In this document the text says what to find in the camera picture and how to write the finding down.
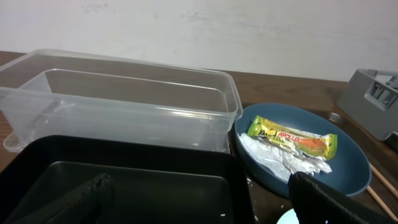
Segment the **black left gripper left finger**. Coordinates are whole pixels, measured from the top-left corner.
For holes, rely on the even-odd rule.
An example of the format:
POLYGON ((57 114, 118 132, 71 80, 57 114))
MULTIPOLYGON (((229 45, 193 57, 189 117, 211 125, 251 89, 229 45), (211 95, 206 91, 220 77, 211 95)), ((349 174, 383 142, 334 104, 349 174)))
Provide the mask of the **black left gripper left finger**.
POLYGON ((38 224, 97 224, 112 220, 112 177, 97 175, 41 208, 7 222, 38 224))

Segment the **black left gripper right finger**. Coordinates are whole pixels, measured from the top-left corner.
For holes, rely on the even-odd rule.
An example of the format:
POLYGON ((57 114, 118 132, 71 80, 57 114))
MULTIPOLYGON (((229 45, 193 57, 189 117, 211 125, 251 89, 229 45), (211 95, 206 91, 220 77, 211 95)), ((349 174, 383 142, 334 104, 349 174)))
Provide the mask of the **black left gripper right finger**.
POLYGON ((300 223, 393 224, 395 221, 350 199, 303 172, 288 181, 289 199, 300 223))

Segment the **light blue bowl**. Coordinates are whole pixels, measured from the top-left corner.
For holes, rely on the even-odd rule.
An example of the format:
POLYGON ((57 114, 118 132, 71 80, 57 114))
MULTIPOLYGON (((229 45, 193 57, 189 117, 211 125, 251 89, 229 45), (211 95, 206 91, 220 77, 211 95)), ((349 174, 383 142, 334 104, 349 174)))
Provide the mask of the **light blue bowl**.
POLYGON ((277 221, 276 224, 299 224, 299 220, 294 209, 286 211, 277 221))

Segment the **dark blue plate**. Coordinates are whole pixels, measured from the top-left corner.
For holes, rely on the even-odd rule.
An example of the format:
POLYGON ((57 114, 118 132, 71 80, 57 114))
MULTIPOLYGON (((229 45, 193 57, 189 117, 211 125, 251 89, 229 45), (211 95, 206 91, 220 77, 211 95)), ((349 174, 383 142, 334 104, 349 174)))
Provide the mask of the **dark blue plate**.
POLYGON ((327 163, 332 172, 315 174, 314 178, 346 196, 363 192, 371 181, 368 158, 360 146, 338 126, 325 118, 298 107, 280 103, 258 103, 243 109, 243 115, 234 124, 234 133, 246 133, 259 115, 284 126, 315 134, 336 134, 335 157, 327 163))

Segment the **yellow green snack wrapper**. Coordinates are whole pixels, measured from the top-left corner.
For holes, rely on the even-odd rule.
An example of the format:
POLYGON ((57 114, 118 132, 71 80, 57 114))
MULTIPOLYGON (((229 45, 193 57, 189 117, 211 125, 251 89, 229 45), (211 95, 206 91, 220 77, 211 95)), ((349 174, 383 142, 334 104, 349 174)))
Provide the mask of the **yellow green snack wrapper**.
POLYGON ((324 160, 334 158, 338 147, 336 134, 319 135, 283 126, 261 116, 256 116, 250 125, 248 136, 267 139, 271 144, 285 151, 312 157, 322 157, 324 160))

